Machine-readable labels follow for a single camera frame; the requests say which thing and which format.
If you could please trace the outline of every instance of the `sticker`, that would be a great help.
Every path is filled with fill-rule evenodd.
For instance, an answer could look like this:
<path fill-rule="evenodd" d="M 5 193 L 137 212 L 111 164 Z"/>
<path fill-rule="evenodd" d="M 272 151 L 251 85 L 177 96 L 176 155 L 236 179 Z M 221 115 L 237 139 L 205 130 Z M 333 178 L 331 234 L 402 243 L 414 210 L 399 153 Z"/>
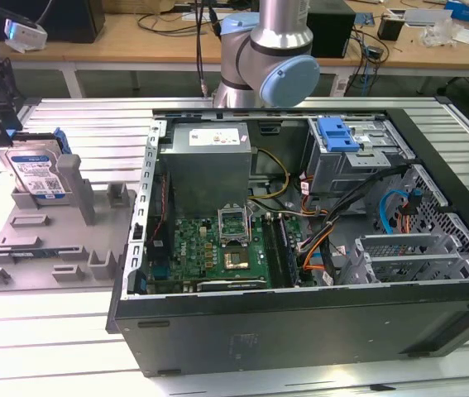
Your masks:
<path fill-rule="evenodd" d="M 323 271 L 323 280 L 326 285 L 333 285 L 333 278 L 326 271 Z"/>
<path fill-rule="evenodd" d="M 366 135 L 356 135 L 353 137 L 355 142 L 370 142 L 370 138 Z"/>
<path fill-rule="evenodd" d="M 32 258 L 34 254 L 31 252 L 12 252 L 10 256 L 13 258 Z"/>
<path fill-rule="evenodd" d="M 39 199 L 56 199 L 65 189 L 56 174 L 50 172 L 52 163 L 47 155 L 15 155 L 13 167 L 31 194 Z"/>
<path fill-rule="evenodd" d="M 336 246 L 337 252 L 332 253 L 332 256 L 346 256 L 347 248 L 345 246 Z"/>
<path fill-rule="evenodd" d="M 240 133 L 237 128 L 199 128 L 189 134 L 190 146 L 225 146 L 240 145 Z"/>
<path fill-rule="evenodd" d="M 308 182 L 300 182 L 300 190 L 302 190 L 302 194 L 304 196 L 309 195 L 309 183 Z"/>
<path fill-rule="evenodd" d="M 309 0 L 299 1 L 299 21 L 306 19 L 309 13 Z"/>

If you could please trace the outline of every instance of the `black box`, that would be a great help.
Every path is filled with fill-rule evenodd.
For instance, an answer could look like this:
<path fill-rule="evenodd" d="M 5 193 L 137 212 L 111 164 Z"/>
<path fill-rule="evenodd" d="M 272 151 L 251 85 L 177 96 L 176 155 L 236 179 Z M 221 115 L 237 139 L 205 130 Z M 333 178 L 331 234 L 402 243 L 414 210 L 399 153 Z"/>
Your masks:
<path fill-rule="evenodd" d="M 313 32 L 311 55 L 315 58 L 344 58 L 356 13 L 344 0 L 312 0 L 308 27 Z"/>
<path fill-rule="evenodd" d="M 48 0 L 0 0 L 0 7 L 36 21 Z M 92 43 L 105 23 L 102 0 L 55 0 L 41 24 L 48 41 Z M 4 35 L 4 18 L 0 17 L 0 41 Z"/>
<path fill-rule="evenodd" d="M 397 41 L 404 23 L 405 20 L 403 19 L 382 17 L 380 28 L 377 30 L 377 36 L 381 40 Z"/>

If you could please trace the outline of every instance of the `motherboard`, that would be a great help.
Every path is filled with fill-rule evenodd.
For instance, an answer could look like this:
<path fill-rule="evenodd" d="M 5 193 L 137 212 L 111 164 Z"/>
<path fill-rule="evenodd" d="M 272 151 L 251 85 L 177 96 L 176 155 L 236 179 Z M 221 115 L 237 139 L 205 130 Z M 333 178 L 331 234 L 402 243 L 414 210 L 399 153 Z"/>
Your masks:
<path fill-rule="evenodd" d="M 270 289 L 293 285 L 298 276 L 293 247 L 301 241 L 294 218 L 247 219 L 248 241 L 226 243 L 225 236 L 243 234 L 237 218 L 175 220 L 174 255 L 151 267 L 156 293 L 225 289 Z"/>

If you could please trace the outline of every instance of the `aluminum extrusion table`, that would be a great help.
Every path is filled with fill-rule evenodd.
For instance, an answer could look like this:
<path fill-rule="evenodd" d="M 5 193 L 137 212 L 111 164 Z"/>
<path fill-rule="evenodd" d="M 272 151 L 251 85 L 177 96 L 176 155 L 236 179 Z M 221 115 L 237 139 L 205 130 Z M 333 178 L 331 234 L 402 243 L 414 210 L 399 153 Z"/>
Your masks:
<path fill-rule="evenodd" d="M 469 121 L 433 98 L 310 98 L 301 106 L 403 108 L 469 188 Z M 139 180 L 152 109 L 209 108 L 202 99 L 44 100 L 21 114 L 26 131 L 66 131 L 94 189 Z M 0 227 L 13 201 L 0 164 Z M 121 335 L 105 330 L 111 291 L 0 294 L 0 395 L 355 395 L 469 396 L 469 342 L 444 358 L 273 371 L 155 378 L 142 376 Z"/>

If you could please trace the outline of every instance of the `power supply label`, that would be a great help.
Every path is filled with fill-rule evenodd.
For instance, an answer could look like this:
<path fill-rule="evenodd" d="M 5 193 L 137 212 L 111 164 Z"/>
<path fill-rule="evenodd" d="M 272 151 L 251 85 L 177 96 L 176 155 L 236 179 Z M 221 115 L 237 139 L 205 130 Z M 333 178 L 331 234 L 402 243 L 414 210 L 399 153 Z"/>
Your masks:
<path fill-rule="evenodd" d="M 61 199 L 65 196 L 60 179 L 50 172 L 52 163 L 47 155 L 15 155 L 11 161 L 22 183 L 37 198 Z"/>
<path fill-rule="evenodd" d="M 189 145 L 240 145 L 240 133 L 237 128 L 195 128 L 190 131 Z"/>

